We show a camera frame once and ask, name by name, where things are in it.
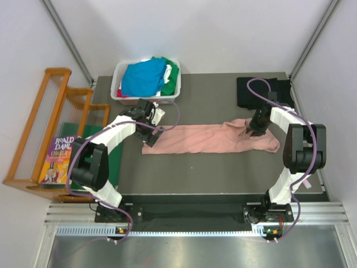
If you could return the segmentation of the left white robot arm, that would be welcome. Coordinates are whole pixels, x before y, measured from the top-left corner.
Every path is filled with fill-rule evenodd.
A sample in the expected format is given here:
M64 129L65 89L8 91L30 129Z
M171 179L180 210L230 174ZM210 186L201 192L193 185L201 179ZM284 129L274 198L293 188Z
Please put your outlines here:
M159 104L140 99L136 106L125 109L101 131L88 138L77 138L72 145L67 179L87 190L114 221L125 218L127 209L120 204L121 194L109 181L109 155L127 137L136 136L152 147L163 127L158 127L165 111Z

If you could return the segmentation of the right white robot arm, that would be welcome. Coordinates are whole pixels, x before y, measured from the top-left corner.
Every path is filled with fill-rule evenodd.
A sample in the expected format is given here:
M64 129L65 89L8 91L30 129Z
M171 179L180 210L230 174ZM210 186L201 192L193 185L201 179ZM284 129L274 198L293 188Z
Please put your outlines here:
M246 133L260 137L267 133L269 125L277 125L286 134L284 168L274 186L265 193L261 204L245 208L245 217L253 224L279 218L291 222L290 203L295 199L294 193L310 175L326 164L326 127L312 124L293 108L278 103L275 92L267 92L263 100L264 106L256 110Z

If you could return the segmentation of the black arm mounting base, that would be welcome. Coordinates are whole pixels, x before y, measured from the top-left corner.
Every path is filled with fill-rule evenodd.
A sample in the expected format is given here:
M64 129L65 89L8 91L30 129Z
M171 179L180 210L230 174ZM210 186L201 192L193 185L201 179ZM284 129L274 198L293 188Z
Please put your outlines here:
M153 219L226 219L237 223L289 223L290 204L275 204L262 194L125 195L117 205L134 222Z

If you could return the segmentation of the pink t shirt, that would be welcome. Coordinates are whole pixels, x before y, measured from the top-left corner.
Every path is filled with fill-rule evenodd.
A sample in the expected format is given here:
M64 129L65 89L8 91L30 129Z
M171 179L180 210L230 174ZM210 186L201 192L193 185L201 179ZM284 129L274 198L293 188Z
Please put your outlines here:
M165 131L153 147L144 145L142 154L239 153L261 150L276 153L279 141L267 131L263 136L246 133L250 119L235 119L220 125L179 125Z

